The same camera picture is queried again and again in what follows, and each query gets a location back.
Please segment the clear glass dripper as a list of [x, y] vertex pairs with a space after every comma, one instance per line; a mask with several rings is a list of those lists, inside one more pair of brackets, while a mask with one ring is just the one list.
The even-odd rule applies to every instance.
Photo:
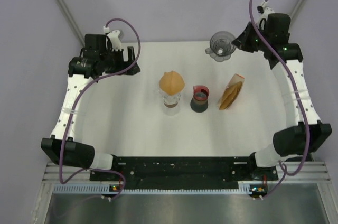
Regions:
[[181, 97], [181, 91], [179, 91], [176, 94], [168, 94], [167, 92], [165, 92], [164, 90], [162, 90], [160, 87], [158, 88], [159, 94], [162, 96], [163, 99], [163, 103], [167, 106], [170, 105], [177, 105], [180, 101], [180, 97]]

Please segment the grey plastic dripper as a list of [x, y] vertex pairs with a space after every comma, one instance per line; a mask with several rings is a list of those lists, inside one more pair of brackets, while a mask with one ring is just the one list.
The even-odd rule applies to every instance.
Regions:
[[216, 62], [229, 60], [236, 50], [236, 47], [232, 44], [234, 40], [235, 36], [230, 32], [219, 31], [211, 37], [209, 47], [205, 49], [205, 53]]

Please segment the red-topped dark flask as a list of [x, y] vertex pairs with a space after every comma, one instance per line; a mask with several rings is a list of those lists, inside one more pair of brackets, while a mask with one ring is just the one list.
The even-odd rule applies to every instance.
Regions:
[[208, 108], [209, 89], [203, 85], [193, 86], [193, 97], [190, 101], [191, 109], [196, 113], [202, 113]]

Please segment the single brown coffee filter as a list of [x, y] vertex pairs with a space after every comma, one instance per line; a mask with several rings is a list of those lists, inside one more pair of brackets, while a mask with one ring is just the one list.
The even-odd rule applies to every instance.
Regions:
[[181, 92], [184, 87], [185, 82], [176, 71], [165, 72], [159, 81], [159, 88], [170, 96]]

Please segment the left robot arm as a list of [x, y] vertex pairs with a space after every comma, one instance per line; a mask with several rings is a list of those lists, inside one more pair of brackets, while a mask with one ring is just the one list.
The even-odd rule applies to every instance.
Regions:
[[119, 176], [120, 168], [114, 164], [115, 157], [84, 144], [82, 131], [94, 84], [105, 75], [135, 75], [140, 72], [132, 46], [127, 47], [128, 59], [124, 60], [122, 38], [121, 30], [86, 34], [80, 56], [69, 62], [67, 90], [57, 124], [50, 137], [41, 141], [41, 149], [54, 164], [101, 169], [109, 180]]

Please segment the glass beaker with brown band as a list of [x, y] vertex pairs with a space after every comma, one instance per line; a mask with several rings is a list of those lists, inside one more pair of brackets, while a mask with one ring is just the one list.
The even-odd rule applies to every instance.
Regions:
[[167, 116], [175, 116], [180, 112], [180, 106], [177, 102], [174, 104], [166, 104], [164, 102], [162, 104], [161, 110]]

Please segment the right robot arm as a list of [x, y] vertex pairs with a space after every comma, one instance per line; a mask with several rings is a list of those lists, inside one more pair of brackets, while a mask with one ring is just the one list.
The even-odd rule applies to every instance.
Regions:
[[266, 167], [280, 161], [301, 156], [304, 151], [316, 152], [332, 133], [329, 123], [323, 123], [317, 114], [304, 77], [301, 49], [289, 42], [290, 17], [284, 13], [262, 15], [253, 26], [234, 41], [238, 49], [264, 54], [275, 76], [283, 99], [286, 127], [273, 135], [273, 142], [252, 153], [252, 163], [247, 165], [247, 174], [257, 180], [266, 173]]

